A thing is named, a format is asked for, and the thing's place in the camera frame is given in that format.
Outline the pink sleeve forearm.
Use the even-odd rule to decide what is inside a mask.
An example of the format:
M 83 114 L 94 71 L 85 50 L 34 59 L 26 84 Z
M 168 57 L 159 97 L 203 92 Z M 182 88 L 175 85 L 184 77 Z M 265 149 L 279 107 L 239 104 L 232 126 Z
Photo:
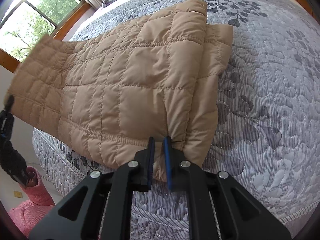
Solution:
M 9 211 L 9 216 L 17 228 L 28 238 L 34 226 L 47 215 L 55 203 L 38 170 L 28 166 L 27 172 L 31 176 L 31 180 L 26 188 L 21 187 L 21 189 L 29 199 L 12 208 Z

